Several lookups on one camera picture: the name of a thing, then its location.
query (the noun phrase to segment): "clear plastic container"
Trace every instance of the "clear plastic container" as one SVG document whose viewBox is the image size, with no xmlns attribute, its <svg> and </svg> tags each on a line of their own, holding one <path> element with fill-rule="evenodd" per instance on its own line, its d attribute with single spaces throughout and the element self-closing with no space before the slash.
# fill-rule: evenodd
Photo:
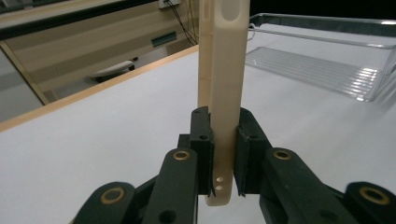
<svg viewBox="0 0 396 224">
<path fill-rule="evenodd" d="M 250 18 L 246 64 L 370 102 L 396 70 L 396 21 L 277 14 Z"/>
</svg>

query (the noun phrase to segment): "black plastic part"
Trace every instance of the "black plastic part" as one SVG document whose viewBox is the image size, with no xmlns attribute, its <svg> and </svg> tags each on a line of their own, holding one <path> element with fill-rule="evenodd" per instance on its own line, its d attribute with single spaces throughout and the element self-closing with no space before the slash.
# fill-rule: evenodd
<svg viewBox="0 0 396 224">
<path fill-rule="evenodd" d="M 151 196 L 151 192 L 154 189 L 155 181 L 157 180 L 157 176 L 151 178 L 146 183 L 142 184 L 136 189 L 136 195 L 134 197 L 134 202 L 138 209 L 138 216 L 134 223 L 141 223 L 143 217 L 146 214 L 147 206 L 149 204 L 149 198 Z"/>
<path fill-rule="evenodd" d="M 245 196 L 261 192 L 260 162 L 266 149 L 271 147 L 254 116 L 250 111 L 241 108 L 233 170 L 239 195 Z"/>
<path fill-rule="evenodd" d="M 213 189 L 214 144 L 207 106 L 191 113 L 190 148 L 198 154 L 198 193 L 210 195 Z"/>
<path fill-rule="evenodd" d="M 270 148 L 265 153 L 262 169 L 271 180 L 289 223 L 358 223 L 296 153 L 285 148 Z"/>
<path fill-rule="evenodd" d="M 190 135 L 182 133 L 178 136 L 177 147 L 190 147 Z"/>
<path fill-rule="evenodd" d="M 168 152 L 142 223 L 196 223 L 197 184 L 196 153 L 189 148 Z"/>
<path fill-rule="evenodd" d="M 132 185 L 113 182 L 97 189 L 83 204 L 74 224 L 126 224 L 136 220 L 138 209 L 134 203 L 135 189 Z"/>
<path fill-rule="evenodd" d="M 377 185 L 367 182 L 349 184 L 343 202 L 360 224 L 396 223 L 396 197 Z"/>
</svg>

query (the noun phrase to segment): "table surface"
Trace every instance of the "table surface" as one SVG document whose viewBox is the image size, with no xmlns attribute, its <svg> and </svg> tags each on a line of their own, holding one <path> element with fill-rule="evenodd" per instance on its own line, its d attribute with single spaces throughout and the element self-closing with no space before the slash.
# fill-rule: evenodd
<svg viewBox="0 0 396 224">
<path fill-rule="evenodd" d="M 262 45 L 260 34 L 247 50 Z M 68 223 L 98 187 L 139 186 L 190 129 L 198 48 L 0 124 L 2 223 Z M 242 107 L 274 147 L 299 154 L 325 184 L 368 181 L 396 192 L 396 92 L 370 103 L 246 66 Z M 259 197 L 208 207 L 199 223 L 263 223 Z"/>
</svg>

